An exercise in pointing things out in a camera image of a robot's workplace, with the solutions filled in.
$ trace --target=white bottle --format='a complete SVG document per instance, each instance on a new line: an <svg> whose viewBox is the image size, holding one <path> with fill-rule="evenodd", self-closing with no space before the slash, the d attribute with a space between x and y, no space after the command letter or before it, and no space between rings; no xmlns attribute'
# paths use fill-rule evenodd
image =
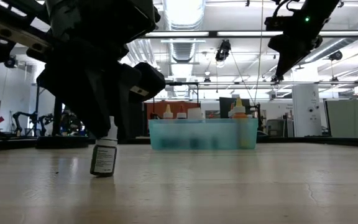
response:
<svg viewBox="0 0 358 224"><path fill-rule="evenodd" d="M100 177L112 176L116 165L118 128L113 116L110 116L110 125L108 135L96 140L92 153L91 174Z"/></svg>

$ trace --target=table surface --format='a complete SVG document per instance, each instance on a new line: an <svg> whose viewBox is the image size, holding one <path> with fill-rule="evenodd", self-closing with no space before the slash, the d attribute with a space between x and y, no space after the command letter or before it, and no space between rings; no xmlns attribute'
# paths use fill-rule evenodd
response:
<svg viewBox="0 0 358 224"><path fill-rule="evenodd" d="M120 146L103 179L91 151L0 151L0 223L358 223L356 147Z"/></svg>

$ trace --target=bottle label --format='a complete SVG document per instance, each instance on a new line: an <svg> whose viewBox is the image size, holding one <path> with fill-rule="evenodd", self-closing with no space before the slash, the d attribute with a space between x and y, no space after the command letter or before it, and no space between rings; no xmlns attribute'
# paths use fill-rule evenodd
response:
<svg viewBox="0 0 358 224"><path fill-rule="evenodd" d="M114 165L116 147L98 147L94 171L99 173L110 173Z"/></svg>

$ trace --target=ceiling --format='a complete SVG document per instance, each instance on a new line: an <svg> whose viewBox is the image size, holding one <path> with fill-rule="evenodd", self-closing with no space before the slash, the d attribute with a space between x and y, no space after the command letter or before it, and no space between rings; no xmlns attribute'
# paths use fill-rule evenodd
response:
<svg viewBox="0 0 358 224"><path fill-rule="evenodd" d="M300 8L302 2L293 2L290 7ZM159 9L159 13L162 16L161 21L157 24L158 31L167 30L165 25L162 0L154 0L155 6ZM260 30L265 29L265 26L261 26L265 18L271 16L275 10L275 4L272 1L264 0L264 7L262 7L261 0L251 0L250 6L245 7L245 1L226 1L226 0L206 0L206 7L204 11L202 30ZM279 11L278 15L291 15L285 7ZM328 24L325 25L324 30L347 30L358 23L358 1L344 1L344 6L337 8ZM43 22L36 20L32 24L34 27L48 30L49 26ZM272 49L267 47L268 39L229 39L232 47L232 52L225 61L223 68L217 68L214 61L214 53L217 47L220 45L222 39L204 39L205 43L197 44L196 57L193 65L192 75L187 81L198 80L203 81L205 72L210 72L211 81L219 82L231 82L240 81L239 74L247 78L247 81L259 81L262 82L262 76L270 80L269 77L273 75L269 72L278 62L278 54ZM324 39L324 42L328 42L331 39ZM171 74L170 56L169 56L169 44L161 43L161 39L151 39L152 50L157 61L157 65L160 67L161 72L168 78ZM17 54L24 54L24 48L18 46L15 51ZM358 41L354 42L347 47L341 49L344 57L343 62L339 61L337 65L334 65L331 69L329 60L318 60L313 65L318 67L318 79L329 80L332 74L339 74L341 72L351 71L358 67L358 56L346 60L353 55L358 54ZM285 76L286 80L291 80L290 73ZM358 80L358 73L354 73L342 80L353 81ZM227 85L219 86L220 88L227 88ZM352 85L342 86L340 89L343 91L350 90Z"/></svg>

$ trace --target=teal plastic container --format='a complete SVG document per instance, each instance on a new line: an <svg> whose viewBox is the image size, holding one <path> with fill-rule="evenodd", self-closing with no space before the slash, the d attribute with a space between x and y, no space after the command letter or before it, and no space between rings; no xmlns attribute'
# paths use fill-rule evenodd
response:
<svg viewBox="0 0 358 224"><path fill-rule="evenodd" d="M254 118L149 120L155 150L255 149L257 128L258 120Z"/></svg>

